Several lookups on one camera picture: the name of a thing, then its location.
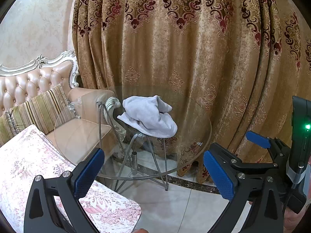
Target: striped pillow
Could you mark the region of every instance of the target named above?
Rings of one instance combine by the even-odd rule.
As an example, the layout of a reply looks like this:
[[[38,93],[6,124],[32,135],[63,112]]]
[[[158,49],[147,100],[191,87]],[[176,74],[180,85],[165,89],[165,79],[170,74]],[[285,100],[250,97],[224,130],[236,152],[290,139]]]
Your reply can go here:
[[[0,117],[0,146],[17,135],[13,127],[12,119],[8,111],[5,111]]]
[[[34,124],[44,134],[54,130],[56,120],[68,101],[60,84],[29,101],[9,109],[17,133]],[[62,123],[74,118],[72,111],[62,113]]]

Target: tufted backrest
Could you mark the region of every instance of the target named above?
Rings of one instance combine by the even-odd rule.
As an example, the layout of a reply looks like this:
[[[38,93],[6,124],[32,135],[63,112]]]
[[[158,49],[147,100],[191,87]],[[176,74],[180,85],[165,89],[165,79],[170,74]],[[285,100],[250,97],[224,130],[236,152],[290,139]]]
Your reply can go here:
[[[0,77],[0,116],[5,110],[61,84],[65,95],[71,90],[70,72],[73,64],[65,61],[54,67],[44,67],[15,76]]]

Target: sofa backrest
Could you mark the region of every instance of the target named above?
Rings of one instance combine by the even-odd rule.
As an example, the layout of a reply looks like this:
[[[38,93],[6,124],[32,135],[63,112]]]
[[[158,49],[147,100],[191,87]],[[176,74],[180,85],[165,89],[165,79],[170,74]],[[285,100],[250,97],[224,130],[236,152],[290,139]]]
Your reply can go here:
[[[78,87],[79,84],[76,83],[76,76],[79,74],[77,59],[74,51],[71,51],[68,56],[69,52],[63,52],[55,60],[47,60],[39,56],[37,60],[31,61],[37,64],[30,62],[32,67],[28,64],[17,69],[1,66],[0,116],[4,111],[48,91],[59,83],[66,96],[73,87]]]

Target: round glass tabletop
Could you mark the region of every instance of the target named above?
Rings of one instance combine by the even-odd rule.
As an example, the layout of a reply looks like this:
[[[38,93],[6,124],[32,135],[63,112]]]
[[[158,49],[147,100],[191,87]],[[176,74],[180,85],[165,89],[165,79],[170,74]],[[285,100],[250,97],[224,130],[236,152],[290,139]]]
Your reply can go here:
[[[57,119],[54,133],[58,150],[72,163],[83,161],[102,141],[105,163],[99,177],[114,180],[158,178],[156,181],[167,187],[167,174],[177,171],[182,176],[206,150],[211,138],[211,122],[204,103],[167,87],[119,86],[108,90],[83,95]],[[169,138],[145,135],[118,119],[125,112],[124,99],[155,95],[172,106],[169,114],[178,128]],[[110,96],[115,96],[121,105],[117,103],[113,115],[105,115],[107,103],[111,103]],[[99,108],[98,101],[106,103],[107,108]],[[72,119],[64,123],[64,116],[68,115]]]

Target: pillow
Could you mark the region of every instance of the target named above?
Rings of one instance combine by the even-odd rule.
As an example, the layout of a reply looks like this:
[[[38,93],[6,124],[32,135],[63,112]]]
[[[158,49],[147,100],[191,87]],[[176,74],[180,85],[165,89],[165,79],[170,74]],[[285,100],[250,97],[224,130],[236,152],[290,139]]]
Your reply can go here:
[[[12,139],[17,134],[13,127],[12,119],[8,111],[0,117],[0,146]]]
[[[17,233],[23,233],[24,214],[34,177],[56,178],[74,168],[34,125],[1,147],[0,210]],[[60,198],[54,199],[59,211],[68,220]],[[79,202],[101,233],[131,233],[141,214],[136,202],[97,181]]]
[[[44,134],[54,130],[56,120],[62,110],[67,108],[68,101],[60,84],[43,92],[29,101],[10,108],[13,126],[17,133],[34,124]],[[62,114],[62,123],[74,118],[71,111]]]

